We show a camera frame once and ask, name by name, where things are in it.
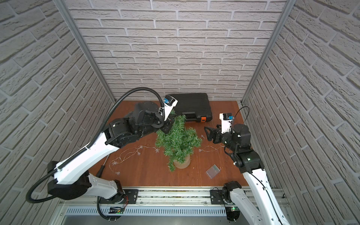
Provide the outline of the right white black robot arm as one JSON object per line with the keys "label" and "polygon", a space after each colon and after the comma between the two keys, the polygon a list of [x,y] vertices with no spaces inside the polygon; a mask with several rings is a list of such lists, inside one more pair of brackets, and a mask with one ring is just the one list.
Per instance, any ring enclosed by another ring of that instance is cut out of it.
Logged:
{"label": "right white black robot arm", "polygon": [[252,149],[251,133],[246,125],[236,124],[227,131],[222,126],[204,128],[208,141],[222,143],[224,152],[243,174],[255,203],[246,196],[237,181],[223,186],[223,196],[227,203],[233,203],[251,225],[288,225],[269,184],[264,164],[260,156]]}

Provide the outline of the small green christmas tree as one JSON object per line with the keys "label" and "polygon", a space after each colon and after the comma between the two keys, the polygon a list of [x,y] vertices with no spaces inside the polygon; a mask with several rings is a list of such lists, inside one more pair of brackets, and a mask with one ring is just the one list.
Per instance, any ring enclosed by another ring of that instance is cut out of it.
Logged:
{"label": "small green christmas tree", "polygon": [[167,134],[162,130],[157,131],[155,146],[164,149],[164,155],[169,157],[169,170],[173,172],[174,162],[185,163],[185,158],[192,155],[194,148],[199,148],[203,140],[194,128],[185,128],[185,115],[176,115],[172,110],[168,118],[173,120],[172,128]]}

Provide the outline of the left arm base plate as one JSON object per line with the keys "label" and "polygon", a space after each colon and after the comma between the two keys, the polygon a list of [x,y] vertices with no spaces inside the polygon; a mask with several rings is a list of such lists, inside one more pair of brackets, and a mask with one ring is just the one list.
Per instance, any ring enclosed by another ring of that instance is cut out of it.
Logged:
{"label": "left arm base plate", "polygon": [[124,204],[128,201],[128,204],[135,204],[137,201],[139,189],[125,188],[122,194],[116,194],[110,199],[100,198],[100,204]]}

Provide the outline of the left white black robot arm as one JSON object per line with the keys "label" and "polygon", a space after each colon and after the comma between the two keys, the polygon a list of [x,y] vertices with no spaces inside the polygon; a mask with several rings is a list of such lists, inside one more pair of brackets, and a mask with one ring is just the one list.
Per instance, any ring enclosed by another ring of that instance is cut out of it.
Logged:
{"label": "left white black robot arm", "polygon": [[98,196],[114,202],[124,198],[124,191],[118,180],[108,181],[89,173],[89,168],[102,158],[116,152],[129,143],[158,130],[168,133],[174,117],[170,115],[178,100],[167,96],[164,100],[165,112],[160,113],[157,104],[151,101],[137,103],[132,112],[106,124],[105,128],[91,147],[84,152],[78,151],[69,164],[56,163],[54,179],[47,185],[48,194],[72,200],[81,196]]}

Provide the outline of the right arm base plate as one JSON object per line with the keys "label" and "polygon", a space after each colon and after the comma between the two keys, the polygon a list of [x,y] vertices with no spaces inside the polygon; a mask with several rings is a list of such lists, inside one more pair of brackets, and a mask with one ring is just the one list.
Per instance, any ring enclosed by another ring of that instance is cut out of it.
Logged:
{"label": "right arm base plate", "polygon": [[217,187],[212,188],[210,190],[210,200],[211,200],[211,204],[213,205],[214,204],[216,205],[224,204],[225,206],[233,205],[233,203],[224,196],[222,189],[219,189]]}

